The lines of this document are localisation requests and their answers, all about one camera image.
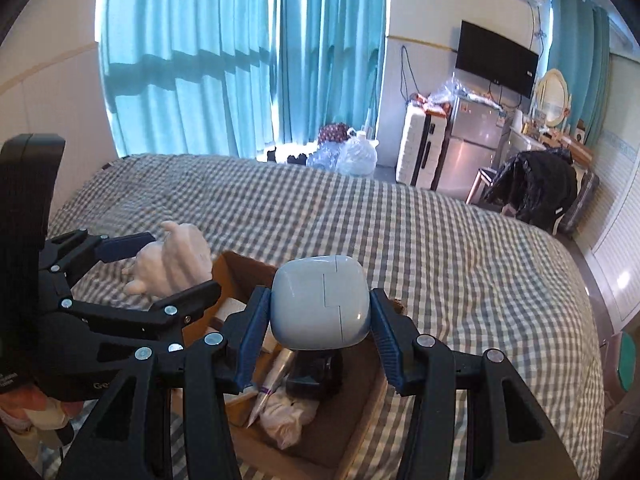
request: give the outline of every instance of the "wall-mounted tv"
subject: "wall-mounted tv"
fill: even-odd
[[[478,25],[462,22],[456,68],[531,97],[538,54]]]

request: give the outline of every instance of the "black jacket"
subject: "black jacket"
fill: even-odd
[[[578,195],[569,150],[520,152],[507,161],[487,191],[490,203],[511,204],[516,218],[545,231],[554,226]]]

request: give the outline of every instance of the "blue gripper pad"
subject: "blue gripper pad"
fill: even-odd
[[[155,241],[156,239],[151,233],[109,238],[102,241],[94,249],[94,253],[97,260],[110,264],[126,258],[133,258],[145,245]]]
[[[227,355],[239,391],[251,383],[270,314],[271,290],[257,286],[246,308],[231,314],[222,326],[220,332],[228,340]]]
[[[378,348],[386,380],[401,396],[415,395],[426,377],[414,359],[414,340],[420,335],[414,322],[396,314],[385,291],[375,288],[369,293],[371,332]]]

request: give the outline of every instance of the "silver refrigerator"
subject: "silver refrigerator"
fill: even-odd
[[[491,168],[502,136],[500,110],[458,97],[436,191],[466,200],[479,168]]]

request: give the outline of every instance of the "checkered bedsheet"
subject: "checkered bedsheet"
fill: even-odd
[[[421,332],[463,352],[504,350],[581,477],[597,478],[603,391],[590,302],[571,257],[546,233],[412,187],[220,156],[142,155],[98,172],[55,214],[49,235],[84,226],[111,237],[160,236],[167,219],[196,224],[214,258],[228,250],[275,266],[319,254],[356,258],[369,285],[404,303]],[[146,298],[123,294],[123,266],[98,264],[75,297],[148,307]],[[395,477],[411,409],[411,399],[388,389],[350,478]],[[463,476],[465,428],[459,393],[453,479]],[[172,444],[181,480],[179,419]],[[241,471],[266,478],[246,464]]]

